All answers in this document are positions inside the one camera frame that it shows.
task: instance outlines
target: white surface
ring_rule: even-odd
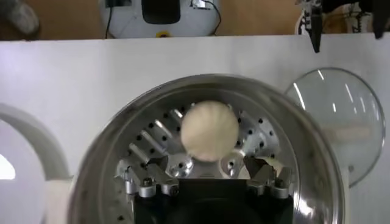
[[[0,121],[0,223],[41,224],[44,187],[34,149],[14,128]]]
[[[253,77],[284,91],[318,67],[364,77],[390,117],[390,38],[324,35],[315,54],[308,37],[206,37],[0,43],[0,102],[33,115],[57,138],[71,173],[107,121],[141,93],[204,73]],[[389,144],[373,172],[350,191],[351,223],[390,220]]]

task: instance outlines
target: dough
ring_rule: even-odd
[[[181,139],[188,154],[212,162],[234,149],[238,130],[237,117],[227,105],[203,101],[195,104],[183,118]]]

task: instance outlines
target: white machine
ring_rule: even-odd
[[[115,38],[202,37],[221,22],[219,0],[100,0],[99,8]]]

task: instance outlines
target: metal clamp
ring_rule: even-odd
[[[168,176],[158,165],[149,164],[147,170],[155,177],[157,183],[161,185],[163,194],[176,196],[179,193],[179,181]]]
[[[271,185],[271,195],[275,198],[285,199],[289,195],[289,187],[291,184],[291,169],[283,167],[279,176]]]
[[[251,190],[256,192],[257,196],[263,195],[266,186],[273,176],[274,168],[270,165],[263,165],[252,179],[247,180],[247,185]]]

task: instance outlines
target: glass lid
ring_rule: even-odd
[[[385,117],[372,88],[357,75],[321,68],[297,79],[286,91],[320,125],[349,171],[349,186],[375,166],[385,139]]]

